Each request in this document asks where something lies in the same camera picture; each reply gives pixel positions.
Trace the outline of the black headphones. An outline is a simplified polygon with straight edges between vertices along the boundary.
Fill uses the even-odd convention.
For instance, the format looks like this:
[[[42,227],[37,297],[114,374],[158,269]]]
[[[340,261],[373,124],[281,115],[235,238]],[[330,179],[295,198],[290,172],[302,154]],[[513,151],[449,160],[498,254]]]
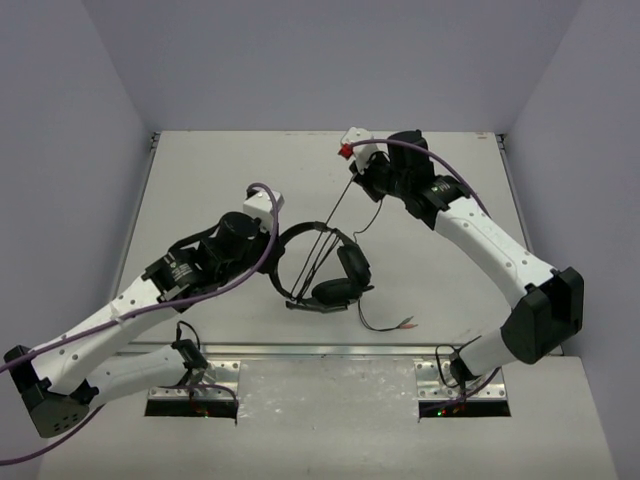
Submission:
[[[345,311],[374,288],[371,265],[355,240],[319,221],[298,223],[280,234],[285,253],[292,240],[310,232],[323,235],[325,240],[321,252],[311,259],[299,289],[282,284],[279,264],[275,273],[269,275],[271,284],[290,310],[321,314]]]

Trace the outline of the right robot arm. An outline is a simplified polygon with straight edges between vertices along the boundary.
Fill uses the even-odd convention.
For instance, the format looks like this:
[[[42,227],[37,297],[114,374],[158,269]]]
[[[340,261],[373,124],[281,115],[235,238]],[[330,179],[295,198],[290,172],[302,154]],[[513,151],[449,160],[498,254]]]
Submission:
[[[459,388],[520,361],[532,365],[583,327],[584,279],[539,259],[494,222],[471,186],[429,151],[421,131],[377,139],[350,128],[340,141],[354,182],[375,202],[402,201],[411,216],[456,245],[494,283],[511,308],[501,327],[457,349],[450,372]]]

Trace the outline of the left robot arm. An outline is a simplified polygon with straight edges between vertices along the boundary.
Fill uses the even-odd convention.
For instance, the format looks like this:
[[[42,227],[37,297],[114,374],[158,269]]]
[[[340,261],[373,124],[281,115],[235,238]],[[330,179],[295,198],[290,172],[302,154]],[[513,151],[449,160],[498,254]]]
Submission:
[[[274,213],[226,213],[175,242],[119,296],[59,338],[9,350],[6,367],[39,436],[61,435],[106,403],[142,390],[200,384],[209,363],[190,339],[136,358],[114,356],[145,331],[255,274],[277,232]]]

